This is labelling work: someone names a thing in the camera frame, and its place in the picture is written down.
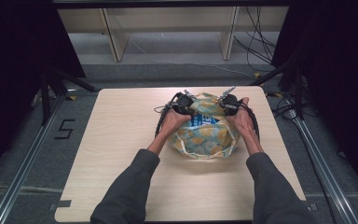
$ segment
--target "gray carpet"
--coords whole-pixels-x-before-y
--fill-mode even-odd
[[[88,77],[85,80],[89,84],[103,89],[245,86],[253,81],[251,77],[244,74],[222,70],[223,68],[252,75],[254,71],[249,66],[220,64],[219,67],[195,64],[84,65],[84,70]],[[269,70],[271,67],[265,66],[264,69]],[[275,77],[266,83],[263,87],[265,92],[277,91],[279,79],[280,77]],[[66,83],[66,85],[68,89],[79,89],[78,86],[71,83]],[[24,182],[21,194],[7,218],[7,223],[55,223],[54,210],[50,208],[61,197],[66,178],[69,175],[77,148],[97,98],[96,93],[82,90],[70,94],[76,95],[76,98],[75,100],[64,101],[58,111],[47,139]],[[269,97],[268,102],[272,108],[275,108],[281,99]],[[310,115],[317,114],[314,107],[308,107],[306,112]],[[22,128],[13,143],[13,148],[5,153],[0,160],[0,200],[34,141],[40,128],[41,115],[41,103],[38,102],[23,122]],[[64,124],[65,128],[73,129],[71,137],[69,139],[55,139],[66,135],[66,133],[58,131],[64,119],[74,119],[74,121],[68,121]],[[345,159],[336,154],[337,144],[328,128],[324,126],[323,119],[306,115],[305,121],[358,216],[358,178],[355,172]],[[319,208],[312,213],[320,223],[333,223],[296,126],[282,117],[277,117],[276,122],[308,202],[317,204]],[[334,211],[337,223],[342,223],[337,209],[334,208]]]

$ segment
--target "black cable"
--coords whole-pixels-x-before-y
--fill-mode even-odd
[[[250,52],[249,49],[251,49],[253,40],[261,41],[261,43],[262,43],[262,45],[263,45],[263,48],[264,48],[264,51],[266,52],[267,57],[264,56],[264,55],[261,55],[261,53],[258,53],[258,52],[257,52],[257,53],[258,53],[259,55],[261,55],[261,56],[265,59],[265,60],[263,59],[263,61],[266,62],[266,63],[268,63],[268,64],[271,64],[271,58],[270,58],[270,57],[272,57],[272,52],[271,52],[271,50],[269,49],[269,45],[273,45],[273,44],[272,44],[271,42],[269,42],[269,41],[261,34],[261,22],[260,22],[261,8],[260,8],[260,7],[257,7],[257,22],[255,22],[255,20],[254,20],[254,18],[252,17],[252,15],[251,15],[251,13],[250,13],[248,7],[246,7],[246,11],[248,12],[249,18],[251,19],[252,24],[253,24],[253,26],[254,26],[254,28],[255,28],[254,33],[253,33],[252,35],[250,35],[250,34],[248,34],[248,33],[246,32],[246,34],[251,37],[251,41],[250,41],[250,43],[249,43],[249,46],[248,46],[248,47],[245,47],[243,44],[241,44],[245,49],[248,50],[247,53],[246,53],[246,61],[247,61],[248,65],[249,65],[252,69],[254,69],[255,71],[271,72],[271,71],[267,71],[267,70],[256,69],[256,68],[254,68],[253,66],[251,66],[251,64],[250,64],[250,62],[249,62],[249,52]],[[256,34],[256,33],[260,36],[261,39],[257,39],[257,38],[255,37],[255,34]],[[255,50],[252,50],[251,53],[253,53],[255,56],[257,56],[257,55],[255,54]]]
[[[258,42],[263,42],[262,39],[259,39],[259,38],[256,38],[256,37],[254,37],[254,39],[257,40]],[[273,48],[276,48],[276,47],[277,47],[274,43],[268,41],[267,39],[264,39],[264,41],[266,41],[266,44],[267,44],[267,45],[270,45],[270,46],[273,47]]]
[[[263,43],[264,51],[266,52],[267,57],[269,58],[269,54],[272,56],[272,53],[269,50],[269,47],[265,43],[266,38],[261,33],[261,22],[260,22],[261,7],[257,7],[257,22],[256,23],[255,23],[255,20],[253,19],[252,15],[251,15],[251,13],[249,12],[248,7],[246,7],[246,11],[248,12],[249,18],[251,19],[252,24],[253,24],[253,26],[255,28],[253,38],[255,38],[255,33],[257,33],[260,36],[260,38],[262,40],[262,43]]]
[[[265,63],[270,63],[268,61],[269,58],[267,58],[266,56],[262,55],[261,53],[257,52],[254,49],[250,49],[248,46],[246,46],[242,42],[240,42],[240,40],[236,36],[234,36],[234,39],[241,45],[241,47],[243,47],[244,49],[246,49],[246,50],[250,51],[251,53],[253,53],[254,56],[256,56],[257,58],[263,60]]]
[[[173,96],[173,98],[172,98],[172,99],[164,106],[164,108],[161,110],[161,116],[159,117],[159,121],[158,121],[158,124],[157,124],[155,137],[159,134],[159,129],[161,128],[162,121],[165,119],[165,116],[167,115],[168,110],[171,109],[173,100],[174,100],[176,97],[178,97],[180,94],[181,94],[181,92],[177,92],[177,93]]]
[[[233,103],[228,103],[226,104],[225,102],[222,102],[221,104],[219,104],[221,107],[227,109],[230,108],[229,106],[233,106],[234,108],[236,107],[236,110],[238,111],[238,109],[240,107],[244,108],[247,112],[249,117],[252,120],[253,126],[254,126],[254,130],[255,130],[255,134],[257,135],[258,140],[260,141],[260,131],[258,129],[258,123],[257,123],[257,119],[255,117],[255,113],[253,112],[253,110],[251,108],[249,108],[248,105],[246,105],[245,103],[242,102],[242,100],[239,100],[238,102],[233,102]],[[235,113],[230,114],[230,112],[225,111],[226,116],[231,116],[231,115],[235,115]]]
[[[290,105],[295,105],[295,102],[293,102],[292,99],[290,98],[291,95],[293,95],[293,93],[286,95],[286,96],[284,97],[284,99],[286,99],[287,101],[289,101],[289,102],[290,102]],[[303,109],[304,109],[304,108],[307,108],[308,106],[312,106],[312,104],[309,103],[309,102],[307,102],[307,101],[306,101],[306,103],[302,103],[302,104],[301,104],[301,108],[303,108]],[[309,113],[305,112],[304,110],[301,110],[301,112],[302,112],[303,114],[305,114],[305,115],[310,116],[310,117],[315,117],[315,118],[319,117],[318,114],[312,115],[312,114],[309,114]]]
[[[153,110],[154,110],[156,113],[162,113],[162,111],[164,110],[164,107],[165,107],[165,105],[158,106],[158,107],[154,108]]]
[[[296,118],[297,118],[297,114],[296,114],[294,117],[292,117],[292,118],[288,118],[288,117],[286,117],[286,116],[284,115],[287,111],[290,111],[290,110],[292,110],[292,109],[295,109],[295,105],[290,104],[290,105],[285,105],[285,106],[279,107],[279,105],[281,104],[281,102],[282,102],[283,100],[288,100],[288,99],[289,99],[288,97],[290,97],[291,94],[292,94],[292,93],[285,93],[285,94],[283,95],[283,98],[280,100],[280,102],[278,102],[278,104],[277,104],[277,106],[276,106],[276,109],[275,109],[275,110],[272,110],[272,112],[277,113],[278,116],[281,115],[282,118],[285,119],[285,120],[293,120],[293,119],[296,119]]]

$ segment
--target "table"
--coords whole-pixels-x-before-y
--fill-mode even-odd
[[[159,114],[184,89],[193,94],[221,95],[228,87],[110,89],[99,93],[76,155],[61,201],[59,222],[89,221],[115,178],[127,168],[140,148],[154,138]],[[239,98],[250,97],[258,120],[261,145],[305,200],[265,94],[260,87],[237,87]],[[241,140],[228,157],[197,161],[169,146],[152,178],[146,204],[146,221],[251,220],[254,181],[246,167],[248,153]]]

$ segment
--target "dark sleeve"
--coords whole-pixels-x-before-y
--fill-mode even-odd
[[[255,181],[253,223],[317,223],[266,153],[255,153],[246,165]]]
[[[95,207],[90,223],[144,223],[150,179],[158,164],[156,154],[147,149],[139,150],[131,165],[116,178]]]

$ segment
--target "bag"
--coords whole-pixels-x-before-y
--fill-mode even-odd
[[[240,134],[226,121],[217,99],[205,92],[197,95],[190,106],[196,114],[169,137],[169,145],[197,160],[228,157],[238,146]]]

